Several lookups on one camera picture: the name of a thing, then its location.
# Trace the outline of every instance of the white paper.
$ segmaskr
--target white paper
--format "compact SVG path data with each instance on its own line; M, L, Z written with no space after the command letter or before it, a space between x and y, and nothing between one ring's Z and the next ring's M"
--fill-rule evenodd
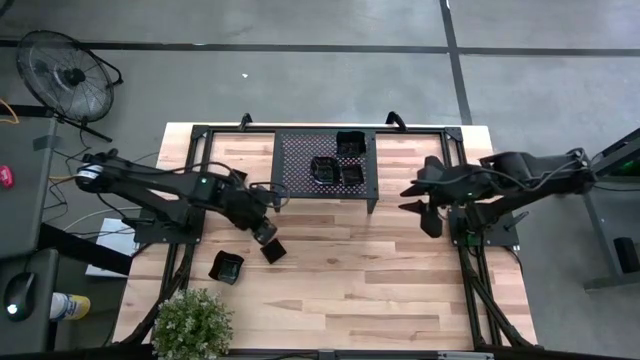
M126 254L131 256L136 249L138 248L138 244L133 242L133 229L123 224L120 219L104 219L102 222L102 228L100 228L102 232L111 232L111 231L122 231L125 234L107 234L98 237L97 244L102 245L104 247L108 247L111 250L115 250L119 253ZM85 272L87 276L105 276L105 277L119 277L126 278L126 275L118 274L113 271L103 270L93 265L87 266L87 271Z

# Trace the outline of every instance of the computer mouse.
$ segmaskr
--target computer mouse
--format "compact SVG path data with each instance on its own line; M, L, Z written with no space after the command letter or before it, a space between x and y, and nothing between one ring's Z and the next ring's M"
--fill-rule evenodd
M36 274L22 272L14 276L4 289L4 309L11 321L22 321L33 312Z

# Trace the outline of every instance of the potted plant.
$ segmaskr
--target potted plant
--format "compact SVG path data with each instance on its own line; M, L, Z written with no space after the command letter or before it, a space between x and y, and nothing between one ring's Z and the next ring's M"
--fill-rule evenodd
M231 315L218 295L182 290L160 304L151 343L165 360L215 359L229 350Z

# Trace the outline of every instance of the concrete floor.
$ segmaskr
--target concrete floor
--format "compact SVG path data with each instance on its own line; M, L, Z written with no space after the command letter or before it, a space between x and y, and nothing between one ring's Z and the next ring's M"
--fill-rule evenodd
M633 0L450 0L459 46L637 48L640 3ZM22 0L0 19L0 34L56 30L83 40L233 44L447 44L436 0ZM123 156L158 150L169 121L382 122L389 110L412 124L460 124L448 55L277 52L100 51L125 84L96 128ZM0 96L34 103L0 49ZM474 124L488 125L497 151L534 155L575 146L595 154L640 126L637 57L462 56ZM60 127L63 151L81 149ZM110 146L86 137L94 150ZM154 159L146 160L153 164ZM61 159L52 172L64 174ZM67 225L103 209L63 186ZM126 202L112 197L116 205ZM549 349L640 357L640 286L586 294L606 273L578 197L549 198L518 225L525 282L539 343ZM97 230L100 219L77 229ZM106 339L123 282L85 279L62 265L62 291L88 294L96 313L61 326L60 348Z

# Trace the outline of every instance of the wooden tabletop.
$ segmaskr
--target wooden tabletop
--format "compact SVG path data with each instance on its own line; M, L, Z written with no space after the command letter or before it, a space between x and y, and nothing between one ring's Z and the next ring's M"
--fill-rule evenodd
M184 165L192 125L167 124L158 167ZM462 131L469 162L492 154L487 127ZM270 180L273 134L219 134L213 144L211 160L248 173L248 181ZM219 292L235 311L231 348L471 349L460 262L449 234L430 238L418 215L398 209L415 201L399 193L425 156L442 155L440 141L384 134L377 135L377 148L380 200L374 213L367 215L364 200L293 199L280 214L270 210L287 250L275 264L267 263L249 232L207 213L189 286ZM129 335L156 300L167 248L153 245L133 261L114 341ZM245 258L233 286L207 276L220 250ZM516 261L501 248L488 248L487 261L496 302L535 343ZM482 306L479 312L489 338Z

